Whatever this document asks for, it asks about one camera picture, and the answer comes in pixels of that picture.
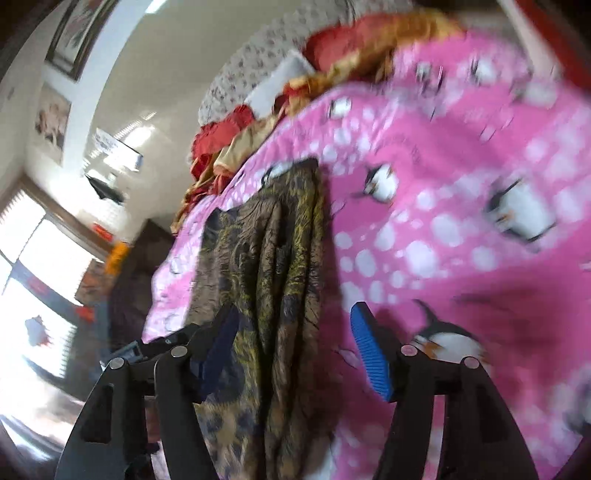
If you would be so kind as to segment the red ruffled pillow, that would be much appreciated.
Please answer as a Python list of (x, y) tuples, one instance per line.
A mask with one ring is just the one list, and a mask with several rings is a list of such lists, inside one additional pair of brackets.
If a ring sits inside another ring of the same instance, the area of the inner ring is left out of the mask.
[(190, 174), (198, 180), (204, 173), (212, 156), (228, 146), (245, 127), (249, 126), (254, 118), (252, 109), (242, 104), (235, 107), (224, 119), (219, 122), (211, 122), (201, 127), (192, 140), (190, 148)]
[(317, 71), (328, 72), (332, 64), (377, 38), (380, 32), (400, 17), (376, 13), (363, 16), (352, 24), (335, 24), (312, 34), (301, 53)]

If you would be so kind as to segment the white pillow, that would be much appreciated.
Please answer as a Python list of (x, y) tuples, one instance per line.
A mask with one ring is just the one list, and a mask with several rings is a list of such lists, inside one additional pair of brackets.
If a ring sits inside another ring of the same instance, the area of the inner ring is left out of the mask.
[(246, 96), (245, 105), (252, 110), (256, 120), (263, 119), (273, 111), (276, 97), (280, 96), (288, 81), (314, 73), (315, 68), (300, 51), (290, 50), (287, 52), (287, 56), (281, 60), (279, 66)]

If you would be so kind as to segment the dark floral patterned garment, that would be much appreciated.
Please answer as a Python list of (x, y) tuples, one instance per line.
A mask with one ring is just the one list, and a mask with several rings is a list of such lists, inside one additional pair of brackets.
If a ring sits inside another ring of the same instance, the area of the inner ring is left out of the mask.
[(202, 231), (186, 319), (240, 320), (217, 390), (195, 413), (222, 479), (298, 479), (318, 430), (325, 188), (308, 158)]

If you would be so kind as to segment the framed picture lower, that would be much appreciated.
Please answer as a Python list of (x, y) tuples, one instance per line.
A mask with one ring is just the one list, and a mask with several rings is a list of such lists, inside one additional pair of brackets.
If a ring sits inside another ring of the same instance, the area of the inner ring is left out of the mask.
[(34, 130), (52, 153), (63, 153), (71, 102), (47, 84), (40, 91)]

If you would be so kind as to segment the framed picture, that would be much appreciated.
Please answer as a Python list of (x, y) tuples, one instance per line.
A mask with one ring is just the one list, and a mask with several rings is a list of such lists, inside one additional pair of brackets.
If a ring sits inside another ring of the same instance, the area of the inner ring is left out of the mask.
[(118, 0), (73, 0), (50, 43), (45, 60), (78, 81), (90, 52)]
[(34, 130), (52, 153), (63, 153), (71, 102), (47, 84), (40, 91)]

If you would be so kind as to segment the pink penguin blanket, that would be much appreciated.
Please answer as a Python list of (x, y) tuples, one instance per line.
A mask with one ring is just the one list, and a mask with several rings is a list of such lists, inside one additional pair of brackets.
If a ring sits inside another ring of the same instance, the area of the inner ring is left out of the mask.
[(337, 420), (308, 477), (369, 479), (383, 448), (393, 408), (349, 328), (359, 301), (441, 359), (479, 355), (539, 476), (556, 476), (590, 425), (589, 97), (478, 33), (398, 51), (388, 80), (332, 88), (194, 208), (153, 277), (145, 340), (182, 326), (211, 212), (308, 156), (329, 184), (321, 340)]

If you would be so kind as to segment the window with red decorations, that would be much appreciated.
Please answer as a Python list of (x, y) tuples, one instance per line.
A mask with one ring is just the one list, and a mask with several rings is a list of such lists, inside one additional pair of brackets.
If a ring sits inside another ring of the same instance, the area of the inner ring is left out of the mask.
[(25, 176), (1, 197), (1, 333), (50, 382), (92, 380), (106, 343), (100, 304), (83, 280), (104, 254)]

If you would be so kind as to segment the wall calendar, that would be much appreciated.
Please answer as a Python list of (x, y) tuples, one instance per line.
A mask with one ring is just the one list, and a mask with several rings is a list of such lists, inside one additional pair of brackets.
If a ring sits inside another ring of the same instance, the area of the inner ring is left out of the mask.
[(102, 156), (102, 161), (117, 171), (138, 172), (143, 156), (106, 131), (97, 128), (93, 135), (94, 152)]

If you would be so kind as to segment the framed picture upper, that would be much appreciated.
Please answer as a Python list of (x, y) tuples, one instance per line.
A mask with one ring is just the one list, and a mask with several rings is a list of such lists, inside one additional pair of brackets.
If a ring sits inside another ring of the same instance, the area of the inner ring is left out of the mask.
[(50, 43), (45, 60), (78, 81), (90, 52), (118, 0), (73, 0)]

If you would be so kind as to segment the red ruffled left pillow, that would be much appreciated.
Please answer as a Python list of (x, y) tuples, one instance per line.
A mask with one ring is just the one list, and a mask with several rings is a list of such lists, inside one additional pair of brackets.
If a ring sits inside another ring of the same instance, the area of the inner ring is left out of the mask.
[(400, 17), (376, 13), (363, 16), (352, 24), (335, 24), (312, 34), (301, 53), (317, 71), (328, 72), (332, 64), (377, 38), (380, 32)]

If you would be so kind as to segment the red ruffled right pillow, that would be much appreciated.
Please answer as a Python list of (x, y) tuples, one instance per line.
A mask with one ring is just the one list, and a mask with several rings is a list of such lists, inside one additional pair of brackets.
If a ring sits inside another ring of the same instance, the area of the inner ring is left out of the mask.
[(224, 119), (219, 122), (211, 122), (201, 127), (192, 140), (190, 148), (190, 174), (198, 180), (204, 173), (212, 156), (228, 146), (245, 127), (249, 126), (254, 118), (252, 109), (242, 104), (235, 107)]

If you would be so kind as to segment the yellow item on desk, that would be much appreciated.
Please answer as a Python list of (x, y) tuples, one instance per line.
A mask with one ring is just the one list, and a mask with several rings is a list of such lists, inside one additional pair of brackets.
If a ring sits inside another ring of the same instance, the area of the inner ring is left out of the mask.
[(117, 242), (104, 264), (106, 275), (116, 277), (120, 274), (123, 262), (130, 251), (130, 245), (126, 242)]

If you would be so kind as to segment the floral grey quilt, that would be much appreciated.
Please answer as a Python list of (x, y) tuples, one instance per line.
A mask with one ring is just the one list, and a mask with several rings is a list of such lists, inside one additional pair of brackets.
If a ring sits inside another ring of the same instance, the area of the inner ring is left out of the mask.
[(300, 50), (322, 28), (349, 19), (346, 1), (305, 1), (290, 13), (264, 25), (227, 60), (217, 73), (197, 112), (201, 126), (221, 120), (270, 75), (291, 50)]

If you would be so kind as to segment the dark cloth on wall hook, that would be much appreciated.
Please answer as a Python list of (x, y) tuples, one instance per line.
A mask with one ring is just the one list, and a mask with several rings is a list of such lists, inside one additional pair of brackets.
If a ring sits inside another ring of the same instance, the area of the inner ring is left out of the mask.
[(119, 190), (110, 187), (107, 183), (98, 178), (88, 175), (86, 175), (85, 178), (101, 200), (110, 200), (117, 205), (122, 205), (124, 203), (124, 195)]

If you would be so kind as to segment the red yellow fleece blanket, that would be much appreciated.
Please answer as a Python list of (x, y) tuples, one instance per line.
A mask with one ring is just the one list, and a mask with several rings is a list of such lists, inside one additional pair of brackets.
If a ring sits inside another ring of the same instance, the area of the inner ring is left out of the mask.
[(207, 195), (218, 195), (276, 128), (284, 117), (293, 117), (311, 101), (332, 87), (346, 81), (378, 83), (394, 72), (394, 51), (415, 43), (441, 41), (463, 33), (459, 24), (436, 10), (394, 13), (400, 17), (387, 25), (373, 40), (332, 64), (328, 72), (291, 79), (276, 97), (273, 111), (263, 119), (254, 120), (215, 153), (204, 173), (184, 194), (180, 209), (170, 226), (177, 234), (194, 206)]

